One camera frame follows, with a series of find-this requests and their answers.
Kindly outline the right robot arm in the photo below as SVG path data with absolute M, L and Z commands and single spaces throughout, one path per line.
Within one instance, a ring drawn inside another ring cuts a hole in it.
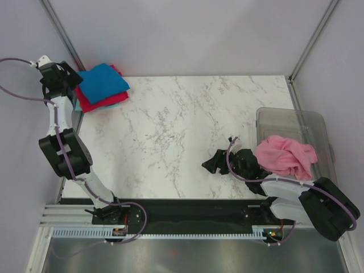
M 330 241 L 357 226 L 359 209 L 328 178 L 316 181 L 291 180 L 265 171 L 250 149 L 236 153 L 218 149 L 201 165 L 208 172 L 240 177 L 250 191 L 266 197 L 261 219 L 273 224 L 278 219 L 313 226 Z

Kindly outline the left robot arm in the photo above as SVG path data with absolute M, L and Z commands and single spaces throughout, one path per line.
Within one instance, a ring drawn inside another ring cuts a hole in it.
M 77 184 L 92 200 L 90 214 L 120 223 L 125 210 L 93 171 L 92 156 L 73 128 L 74 90 L 82 78 L 67 62 L 56 63 L 46 55 L 36 62 L 36 68 L 42 74 L 43 99 L 50 113 L 48 133 L 39 140 L 41 151 L 59 177 Z

